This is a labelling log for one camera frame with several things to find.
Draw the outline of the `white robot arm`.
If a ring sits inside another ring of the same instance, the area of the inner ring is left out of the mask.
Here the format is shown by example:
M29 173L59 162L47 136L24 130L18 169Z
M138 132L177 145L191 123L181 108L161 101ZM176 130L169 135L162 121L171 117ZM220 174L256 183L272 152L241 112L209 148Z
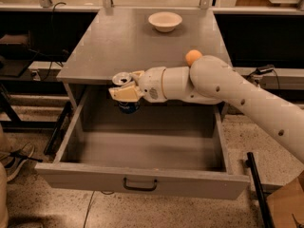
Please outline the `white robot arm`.
M219 58L197 56L187 66L121 72L112 78L113 100L232 105L304 162L304 110L245 80Z

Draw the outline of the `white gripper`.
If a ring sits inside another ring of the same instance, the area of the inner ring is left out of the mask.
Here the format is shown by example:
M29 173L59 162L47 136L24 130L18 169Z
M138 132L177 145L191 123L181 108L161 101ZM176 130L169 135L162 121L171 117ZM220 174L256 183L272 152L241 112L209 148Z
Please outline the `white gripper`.
M162 91L162 76L165 67L153 67L146 72L133 71L130 76L134 82L111 87L108 91L113 100L118 102L136 103L142 96L149 103L164 103L166 98Z

